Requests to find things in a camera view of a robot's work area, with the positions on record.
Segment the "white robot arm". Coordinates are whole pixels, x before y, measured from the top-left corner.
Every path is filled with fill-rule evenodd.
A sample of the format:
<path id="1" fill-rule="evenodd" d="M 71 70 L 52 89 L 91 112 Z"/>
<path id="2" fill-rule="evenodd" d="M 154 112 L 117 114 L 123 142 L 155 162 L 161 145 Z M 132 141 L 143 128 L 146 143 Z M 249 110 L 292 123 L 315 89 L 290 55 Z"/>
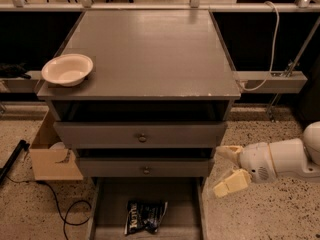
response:
<path id="1" fill-rule="evenodd" d="M 224 197 L 253 183 L 270 183 L 278 177 L 320 181 L 320 122 L 311 123 L 301 138 L 242 146 L 218 146 L 216 154 L 238 169 L 214 186 L 214 194 Z"/>

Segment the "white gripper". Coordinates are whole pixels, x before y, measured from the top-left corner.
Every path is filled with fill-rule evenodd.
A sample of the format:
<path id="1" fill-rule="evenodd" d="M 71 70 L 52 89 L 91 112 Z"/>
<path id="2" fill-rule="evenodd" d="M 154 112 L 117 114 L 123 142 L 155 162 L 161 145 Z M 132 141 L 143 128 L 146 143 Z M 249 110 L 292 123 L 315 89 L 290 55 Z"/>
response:
<path id="1" fill-rule="evenodd" d="M 268 143 L 250 144 L 244 149 L 242 146 L 218 146 L 216 153 L 243 168 L 233 170 L 230 176 L 214 186 L 214 194 L 217 197 L 247 188 L 251 183 L 251 177 L 254 183 L 269 183 L 276 179 Z"/>

